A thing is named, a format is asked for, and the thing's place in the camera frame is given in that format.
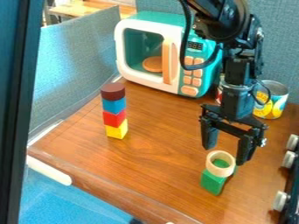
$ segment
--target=yellow can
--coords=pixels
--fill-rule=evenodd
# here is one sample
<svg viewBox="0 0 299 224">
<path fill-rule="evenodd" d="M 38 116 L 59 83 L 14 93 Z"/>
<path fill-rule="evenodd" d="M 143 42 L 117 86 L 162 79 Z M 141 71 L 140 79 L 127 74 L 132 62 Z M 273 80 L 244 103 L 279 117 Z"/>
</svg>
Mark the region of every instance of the yellow can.
<svg viewBox="0 0 299 224">
<path fill-rule="evenodd" d="M 282 116 L 285 109 L 289 98 L 289 89 L 278 81 L 263 80 L 262 82 L 271 91 L 271 99 L 264 106 L 255 103 L 254 115 L 264 119 L 277 119 Z M 259 87 L 256 98 L 260 102 L 268 100 L 268 93 L 264 87 Z"/>
</svg>

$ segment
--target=microwave handle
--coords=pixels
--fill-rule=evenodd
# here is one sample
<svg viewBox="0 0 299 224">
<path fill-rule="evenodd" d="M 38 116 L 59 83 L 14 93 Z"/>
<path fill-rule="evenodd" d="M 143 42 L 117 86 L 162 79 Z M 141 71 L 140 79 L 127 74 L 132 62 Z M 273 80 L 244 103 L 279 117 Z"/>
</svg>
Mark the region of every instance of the microwave handle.
<svg viewBox="0 0 299 224">
<path fill-rule="evenodd" d="M 171 85 L 177 77 L 178 50 L 171 39 L 166 38 L 163 42 L 162 51 L 162 74 L 163 83 Z"/>
</svg>

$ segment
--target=gray partition wall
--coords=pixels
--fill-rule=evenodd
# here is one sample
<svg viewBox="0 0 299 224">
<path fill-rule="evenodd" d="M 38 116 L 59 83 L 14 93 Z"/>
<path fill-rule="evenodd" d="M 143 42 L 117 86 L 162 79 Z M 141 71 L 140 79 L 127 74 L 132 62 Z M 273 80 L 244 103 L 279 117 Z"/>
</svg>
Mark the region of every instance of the gray partition wall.
<svg viewBox="0 0 299 224">
<path fill-rule="evenodd" d="M 42 28 L 31 112 L 31 137 L 64 119 L 117 75 L 118 7 Z"/>
</svg>

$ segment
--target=microwave button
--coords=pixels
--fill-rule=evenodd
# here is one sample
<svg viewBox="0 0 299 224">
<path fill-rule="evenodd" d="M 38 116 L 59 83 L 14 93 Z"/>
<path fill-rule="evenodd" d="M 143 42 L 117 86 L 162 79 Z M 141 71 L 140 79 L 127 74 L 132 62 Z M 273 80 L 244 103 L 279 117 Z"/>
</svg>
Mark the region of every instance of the microwave button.
<svg viewBox="0 0 299 224">
<path fill-rule="evenodd" d="M 193 65 L 193 61 L 194 61 L 194 58 L 193 58 L 193 57 L 190 57 L 190 56 L 186 56 L 186 57 L 184 57 L 184 63 L 185 63 L 187 66 L 191 66 L 191 65 Z M 186 70 L 184 70 L 184 74 L 185 74 L 185 75 L 192 75 L 192 71 L 186 71 Z"/>
<path fill-rule="evenodd" d="M 194 61 L 194 58 L 193 58 L 193 57 L 190 57 L 190 56 L 186 56 L 186 57 L 184 57 L 184 63 L 185 63 L 187 66 L 192 66 L 192 65 L 193 65 L 193 61 Z"/>
<path fill-rule="evenodd" d="M 204 63 L 204 59 L 202 59 L 202 58 L 196 58 L 195 60 L 194 60 L 194 65 L 198 65 L 198 64 L 202 64 L 202 63 Z"/>
<path fill-rule="evenodd" d="M 183 86 L 181 88 L 181 91 L 183 94 L 190 96 L 196 96 L 198 94 L 198 89 L 195 87 Z"/>
<path fill-rule="evenodd" d="M 192 77 L 184 76 L 184 84 L 191 85 Z"/>
<path fill-rule="evenodd" d="M 193 78 L 193 80 L 192 80 L 192 85 L 193 85 L 194 87 L 200 87 L 200 86 L 201 86 L 201 79 Z"/>
<path fill-rule="evenodd" d="M 198 70 L 193 71 L 193 75 L 195 77 L 201 78 L 203 76 L 203 69 L 198 69 Z"/>
</svg>

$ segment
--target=floor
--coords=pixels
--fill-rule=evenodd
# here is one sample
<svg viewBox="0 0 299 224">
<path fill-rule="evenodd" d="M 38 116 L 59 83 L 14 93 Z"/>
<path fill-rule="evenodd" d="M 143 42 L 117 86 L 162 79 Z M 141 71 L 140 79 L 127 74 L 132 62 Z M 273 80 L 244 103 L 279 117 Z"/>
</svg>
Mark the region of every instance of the floor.
<svg viewBox="0 0 299 224">
<path fill-rule="evenodd" d="M 132 218 L 76 187 L 25 171 L 19 224 L 119 224 Z"/>
</svg>

